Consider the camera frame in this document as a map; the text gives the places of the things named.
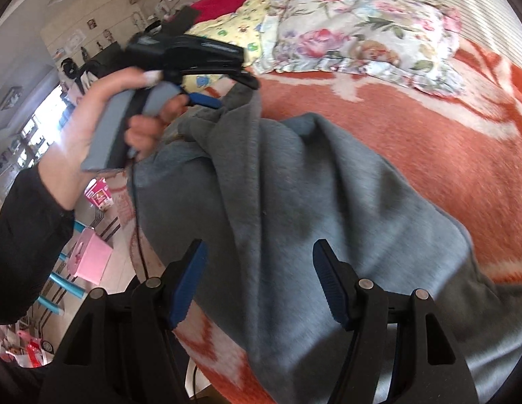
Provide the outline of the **black sleeved left forearm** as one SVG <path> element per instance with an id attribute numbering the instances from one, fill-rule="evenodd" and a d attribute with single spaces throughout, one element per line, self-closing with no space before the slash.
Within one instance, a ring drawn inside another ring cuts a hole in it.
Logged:
<path id="1" fill-rule="evenodd" d="M 74 221 L 35 166 L 17 175 L 0 212 L 0 325 L 16 323 L 37 300 Z"/>

